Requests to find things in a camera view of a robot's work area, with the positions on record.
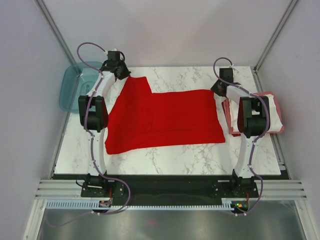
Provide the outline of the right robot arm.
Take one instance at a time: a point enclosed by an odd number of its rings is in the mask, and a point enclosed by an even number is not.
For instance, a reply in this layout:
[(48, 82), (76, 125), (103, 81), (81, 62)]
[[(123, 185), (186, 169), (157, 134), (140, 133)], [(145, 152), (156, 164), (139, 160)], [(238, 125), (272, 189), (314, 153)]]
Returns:
[(234, 83), (233, 69), (220, 68), (211, 90), (238, 105), (237, 128), (241, 133), (238, 161), (234, 173), (238, 178), (254, 176), (255, 149), (270, 128), (270, 105), (267, 96), (258, 96)]

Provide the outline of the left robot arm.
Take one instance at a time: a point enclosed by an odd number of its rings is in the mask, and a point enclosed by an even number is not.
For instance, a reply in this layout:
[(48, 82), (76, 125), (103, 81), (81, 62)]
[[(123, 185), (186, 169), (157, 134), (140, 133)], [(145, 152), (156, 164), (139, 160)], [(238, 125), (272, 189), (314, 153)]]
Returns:
[(125, 55), (117, 50), (109, 50), (107, 60), (98, 69), (98, 78), (86, 95), (78, 97), (80, 124), (88, 137), (90, 175), (106, 175), (107, 169), (104, 160), (104, 135), (109, 123), (105, 97), (117, 80), (130, 76), (125, 63)]

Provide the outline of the red t shirt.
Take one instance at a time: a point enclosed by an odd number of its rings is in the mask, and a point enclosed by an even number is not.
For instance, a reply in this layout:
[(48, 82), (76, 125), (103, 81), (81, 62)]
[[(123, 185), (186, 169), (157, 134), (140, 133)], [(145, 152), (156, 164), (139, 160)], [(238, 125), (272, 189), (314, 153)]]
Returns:
[(109, 155), (135, 149), (225, 142), (209, 89), (153, 93), (148, 79), (129, 77), (109, 114)]

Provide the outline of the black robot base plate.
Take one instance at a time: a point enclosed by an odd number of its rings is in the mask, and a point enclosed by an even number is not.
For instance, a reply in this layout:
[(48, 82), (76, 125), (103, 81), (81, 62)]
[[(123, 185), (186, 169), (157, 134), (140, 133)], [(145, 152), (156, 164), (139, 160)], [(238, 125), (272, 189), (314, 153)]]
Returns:
[(264, 180), (288, 180), (288, 175), (241, 180), (231, 175), (111, 175), (55, 174), (54, 180), (74, 180), (83, 198), (112, 198), (117, 204), (214, 204), (223, 199), (254, 199)]

